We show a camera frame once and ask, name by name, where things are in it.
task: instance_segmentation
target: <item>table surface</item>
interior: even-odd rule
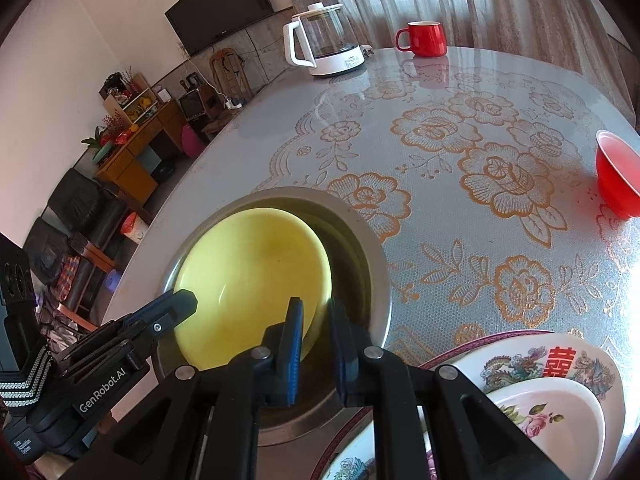
[[[175,188],[106,320],[152,300],[180,244],[222,206],[254,190],[314,187],[353,205],[383,245],[394,289],[387,348],[420,364],[506,330],[578,335],[618,365],[627,442],[640,412],[640,222],[619,221],[599,196],[599,129],[640,151],[638,134],[581,76],[510,54],[385,49],[336,78],[290,70]],[[154,384],[148,374],[116,418]],[[261,449],[258,477],[308,478],[346,417]]]

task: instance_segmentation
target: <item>kettle handle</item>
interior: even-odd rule
[[[305,56],[305,59],[298,59],[296,57],[296,51],[293,45],[293,31],[296,30],[296,34],[298,35],[298,41],[300,42],[300,47],[302,48],[302,53]],[[291,23],[287,23],[283,30],[282,35],[284,36],[284,56],[287,58],[287,62],[293,66],[308,66],[311,68],[316,68],[316,60],[314,59],[314,55],[311,53],[311,46],[309,45],[309,40],[306,38],[305,28],[302,26],[302,22],[299,20],[294,20]]]

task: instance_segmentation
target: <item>yellow bowl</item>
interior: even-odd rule
[[[235,213],[207,231],[180,268],[174,290],[191,290],[198,308],[176,327],[176,341],[199,370],[225,365],[284,321],[289,298],[301,298],[303,358],[318,339],[331,286],[324,247],[300,218],[272,208]]]

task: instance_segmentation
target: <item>kettle base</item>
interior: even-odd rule
[[[316,59],[316,67],[310,68],[309,73],[316,77],[334,77],[350,72],[363,63],[362,50],[360,46],[356,46],[345,52]]]
[[[364,63],[361,63],[360,65],[356,65],[356,66],[352,66],[351,68],[348,68],[347,70],[343,70],[342,72],[333,72],[331,74],[323,74],[323,75],[315,75],[314,77],[316,79],[329,79],[331,77],[338,77],[339,75],[344,75],[344,74],[348,74],[351,72],[356,72],[357,70],[364,70]]]

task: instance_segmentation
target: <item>wall-mounted tv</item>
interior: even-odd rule
[[[270,14],[269,0],[179,0],[164,15],[193,56]]]

